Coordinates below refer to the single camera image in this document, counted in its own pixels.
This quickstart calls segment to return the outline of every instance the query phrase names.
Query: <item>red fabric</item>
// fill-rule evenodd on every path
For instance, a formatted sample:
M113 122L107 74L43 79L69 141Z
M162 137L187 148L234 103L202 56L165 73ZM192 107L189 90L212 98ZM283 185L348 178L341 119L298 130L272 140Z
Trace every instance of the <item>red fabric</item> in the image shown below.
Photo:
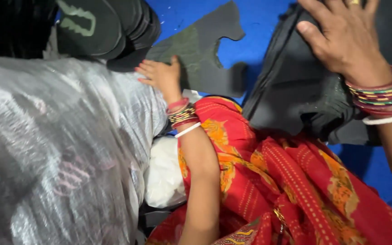
M221 169L215 244L392 245L392 209L323 144L257 134L225 98L207 97L195 108ZM179 162L188 194L191 174L181 152ZM276 208L287 227L282 236ZM185 214L186 206L172 213L147 244L177 244Z

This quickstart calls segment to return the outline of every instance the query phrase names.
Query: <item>white plastic bag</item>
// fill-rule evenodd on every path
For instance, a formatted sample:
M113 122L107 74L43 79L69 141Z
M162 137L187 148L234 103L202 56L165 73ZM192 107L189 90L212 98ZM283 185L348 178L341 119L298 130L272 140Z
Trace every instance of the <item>white plastic bag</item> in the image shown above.
M178 139L164 136L154 141L144 178L145 201L149 206L166 208L186 200L178 162Z

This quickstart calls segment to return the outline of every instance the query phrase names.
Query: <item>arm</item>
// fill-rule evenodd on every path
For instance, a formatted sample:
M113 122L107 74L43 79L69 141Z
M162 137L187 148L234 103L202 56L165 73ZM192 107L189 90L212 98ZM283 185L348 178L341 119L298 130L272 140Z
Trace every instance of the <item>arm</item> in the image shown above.
M392 82L392 71L379 51L374 28L378 0L368 0L365 8L356 0L298 0L321 24L321 31L302 21L297 29L314 54L333 72L362 87ZM392 123L378 130L392 171Z
M172 57L170 66L145 60L136 71L149 78L140 81L159 89L169 105L182 98L179 86L180 67L176 57ZM177 131L182 132L194 124L181 125ZM186 221L178 244L209 245L219 238L219 161L211 140L202 127L181 136L180 143L191 172L191 188Z

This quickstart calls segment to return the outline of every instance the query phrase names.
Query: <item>fingernail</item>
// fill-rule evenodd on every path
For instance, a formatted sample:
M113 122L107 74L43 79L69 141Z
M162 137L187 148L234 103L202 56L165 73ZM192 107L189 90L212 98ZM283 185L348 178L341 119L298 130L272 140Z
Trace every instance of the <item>fingernail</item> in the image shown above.
M307 31L308 28L309 28L309 25L306 22L299 22L299 24L297 24L297 29L302 33Z

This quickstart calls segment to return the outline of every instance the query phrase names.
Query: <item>red saree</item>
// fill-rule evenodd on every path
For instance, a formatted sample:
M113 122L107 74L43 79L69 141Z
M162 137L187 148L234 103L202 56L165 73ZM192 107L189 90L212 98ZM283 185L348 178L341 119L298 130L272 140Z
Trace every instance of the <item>red saree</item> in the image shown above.
M195 108L221 169L214 244L392 245L392 209L324 144L305 135L261 137L225 98L207 97ZM188 194L182 153L179 163ZM186 206L172 213L147 244L177 244L185 214Z

